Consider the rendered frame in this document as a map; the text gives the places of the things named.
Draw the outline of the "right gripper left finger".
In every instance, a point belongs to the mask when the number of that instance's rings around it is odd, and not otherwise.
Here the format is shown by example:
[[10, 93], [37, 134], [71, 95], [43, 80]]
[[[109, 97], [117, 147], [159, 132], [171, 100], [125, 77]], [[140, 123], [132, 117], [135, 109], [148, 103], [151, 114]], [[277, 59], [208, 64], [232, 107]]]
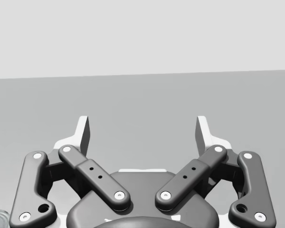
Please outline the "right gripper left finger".
[[129, 208], [130, 193], [94, 160], [86, 157], [89, 140], [88, 116], [81, 116], [74, 135], [57, 141], [50, 154], [34, 151], [25, 156], [10, 228], [47, 228], [55, 223], [57, 210], [48, 200], [48, 194], [53, 182], [63, 179], [80, 197], [92, 190], [113, 211]]

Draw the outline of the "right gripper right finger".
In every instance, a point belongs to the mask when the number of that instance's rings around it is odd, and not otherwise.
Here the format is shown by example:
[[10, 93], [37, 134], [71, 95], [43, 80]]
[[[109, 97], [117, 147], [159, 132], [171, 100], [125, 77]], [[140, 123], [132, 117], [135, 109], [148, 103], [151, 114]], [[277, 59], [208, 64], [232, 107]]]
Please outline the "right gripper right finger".
[[238, 199], [228, 219], [239, 228], [274, 228], [276, 216], [261, 157], [256, 152], [236, 154], [227, 140], [213, 136], [205, 116], [198, 116], [195, 140], [199, 158], [191, 160], [155, 195], [161, 211], [175, 209], [193, 190], [206, 197], [221, 181], [232, 183]]

